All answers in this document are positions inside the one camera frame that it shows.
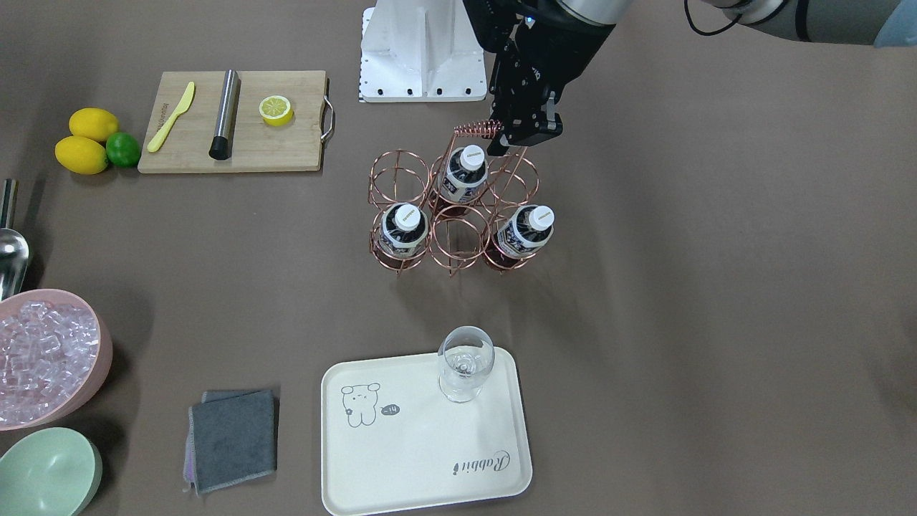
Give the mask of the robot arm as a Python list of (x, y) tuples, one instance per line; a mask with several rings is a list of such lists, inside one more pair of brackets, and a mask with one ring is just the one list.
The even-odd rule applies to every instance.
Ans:
[[(494, 56), (487, 153), (504, 156), (559, 137), (567, 86), (579, 79), (623, 23), (636, 20), (638, 1), (465, 1), (472, 32)], [(708, 1), (723, 17), (701, 29), (693, 2), (679, 2), (688, 28), (713, 38), (747, 27), (773, 38), (807, 44), (913, 48), (913, 1)]]

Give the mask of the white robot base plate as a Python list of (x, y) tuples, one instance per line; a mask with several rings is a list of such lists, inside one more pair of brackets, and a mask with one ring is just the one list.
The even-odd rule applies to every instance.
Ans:
[(361, 20), (360, 101), (486, 97), (484, 50), (461, 1), (378, 1)]

